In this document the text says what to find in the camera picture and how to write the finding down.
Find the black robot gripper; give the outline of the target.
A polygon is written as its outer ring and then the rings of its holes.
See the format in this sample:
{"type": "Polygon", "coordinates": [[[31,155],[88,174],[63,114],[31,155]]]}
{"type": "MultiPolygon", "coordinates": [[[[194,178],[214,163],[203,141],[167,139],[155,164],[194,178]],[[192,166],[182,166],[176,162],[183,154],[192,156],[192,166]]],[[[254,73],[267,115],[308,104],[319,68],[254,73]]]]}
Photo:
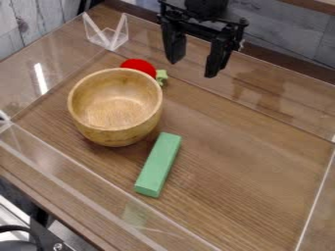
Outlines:
{"type": "Polygon", "coordinates": [[[215,77],[239,49],[247,18],[230,10],[230,0],[159,0],[159,19],[167,60],[175,64],[186,55],[186,34],[211,39],[204,77],[215,77]]]}

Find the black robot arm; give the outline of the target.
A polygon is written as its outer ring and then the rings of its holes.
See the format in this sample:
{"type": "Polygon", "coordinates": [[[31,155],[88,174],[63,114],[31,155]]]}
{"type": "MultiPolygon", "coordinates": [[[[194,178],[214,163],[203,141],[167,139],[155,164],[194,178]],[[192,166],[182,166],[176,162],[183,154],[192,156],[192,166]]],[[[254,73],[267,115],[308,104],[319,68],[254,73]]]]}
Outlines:
{"type": "Polygon", "coordinates": [[[186,56],[187,36],[211,42],[204,77],[212,78],[228,64],[234,51],[243,44],[247,18],[228,10],[230,0],[158,0],[159,24],[167,60],[175,64],[186,56]]]}

